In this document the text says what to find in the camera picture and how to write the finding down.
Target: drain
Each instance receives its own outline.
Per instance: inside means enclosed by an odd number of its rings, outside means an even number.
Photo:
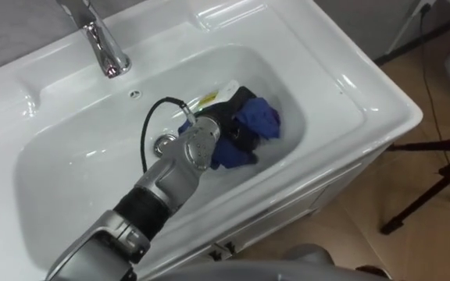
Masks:
[[[157,140],[154,142],[154,154],[155,156],[161,158],[163,156],[163,148],[165,145],[167,145],[169,142],[176,140],[177,137],[170,133],[163,134],[162,136],[158,137]]]
[[[141,92],[140,91],[131,91],[130,92],[130,98],[139,98],[141,96]]]

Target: robotic arm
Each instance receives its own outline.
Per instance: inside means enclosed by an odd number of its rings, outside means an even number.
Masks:
[[[218,122],[200,116],[124,196],[50,268],[46,280],[132,281],[150,241],[195,192],[220,138]]]

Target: yellow object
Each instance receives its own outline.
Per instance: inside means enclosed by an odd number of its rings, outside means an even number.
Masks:
[[[216,99],[216,96],[218,96],[218,93],[219,93],[219,91],[214,91],[214,92],[207,94],[206,96],[201,98],[201,100],[199,101],[197,106],[199,108],[201,108],[203,105],[207,105],[208,103],[214,101]]]

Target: sink basin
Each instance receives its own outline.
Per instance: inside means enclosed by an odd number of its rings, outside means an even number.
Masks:
[[[43,269],[49,267],[77,233],[112,208],[140,178],[141,126],[153,103],[172,96],[191,104],[233,79],[279,111],[281,139],[260,146],[257,165],[205,173],[198,192],[173,221],[289,155],[308,128],[300,105],[272,68],[243,47],[218,48],[195,56],[135,84],[133,89],[143,93],[141,98],[130,98],[129,91],[115,93],[40,132],[25,146],[16,164],[16,193],[26,245],[34,261]],[[184,121],[178,107],[158,108],[148,127],[149,165],[156,160],[150,149],[153,141],[164,133],[177,135]],[[50,237],[55,243],[49,243]]]
[[[277,109],[281,138],[261,144],[257,165],[206,172],[137,272],[315,188],[422,117],[312,1],[148,0],[105,23],[133,63],[114,80],[79,33],[0,69],[0,279],[43,279],[132,188],[142,123],[165,96],[192,103],[236,80]],[[157,109],[149,165],[155,139],[183,121]]]

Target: wooden floor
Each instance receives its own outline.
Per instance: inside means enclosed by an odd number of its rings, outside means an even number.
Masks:
[[[426,46],[427,79],[444,138],[450,138],[450,79],[444,62],[450,32]],[[437,141],[434,118],[422,78],[421,52],[413,50],[382,70],[423,110],[423,122],[397,143]],[[450,187],[405,221],[390,236],[381,224],[396,215],[440,179],[445,164],[437,152],[387,152],[381,155],[336,200],[258,242],[239,258],[278,259],[302,243],[325,247],[337,265],[379,265],[396,280],[450,280]]]

